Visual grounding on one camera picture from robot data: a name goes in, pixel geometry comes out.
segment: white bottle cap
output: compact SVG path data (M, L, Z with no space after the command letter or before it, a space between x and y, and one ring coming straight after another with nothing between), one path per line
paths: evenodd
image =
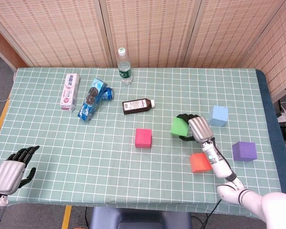
M124 48L119 48L119 55L124 56L126 53L126 50Z
M154 100L151 99L152 108L154 108Z

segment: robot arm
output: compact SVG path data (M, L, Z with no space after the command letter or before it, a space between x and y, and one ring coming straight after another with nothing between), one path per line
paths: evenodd
M218 178L227 182L217 187L220 198L226 202L239 204L267 224L268 229L286 229L286 194L269 193L261 196L244 187L225 157L218 150L213 132L203 117L192 114L180 114L190 126L192 137L180 137L184 141L197 141L208 158L211 167Z
M26 179L22 179L24 170L39 146L24 148L12 154L0 165L0 221L8 204L8 195L28 184L34 177L36 168L32 168Z

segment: red cube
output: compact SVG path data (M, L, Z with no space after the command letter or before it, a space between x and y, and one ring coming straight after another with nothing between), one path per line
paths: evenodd
M190 160L193 173L200 173L212 169L204 153L192 154Z
M136 129L135 130L135 147L151 148L152 147L152 130Z

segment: foam cube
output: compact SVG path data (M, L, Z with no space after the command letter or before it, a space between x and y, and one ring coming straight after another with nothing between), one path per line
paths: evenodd
M228 121L228 108L213 106L209 114L209 124L213 126L224 126Z
M151 148L152 147L152 130L136 129L135 130L135 147Z
M200 173L212 169L204 153L192 154L190 160L193 173Z
M171 134L176 136L187 136L189 125L181 118L173 118Z
M254 142L238 142L232 146L234 161L252 161L257 159Z

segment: purple cube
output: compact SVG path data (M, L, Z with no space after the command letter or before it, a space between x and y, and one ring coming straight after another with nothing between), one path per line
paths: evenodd
M257 159L254 142L238 142L232 146L234 161L252 161Z

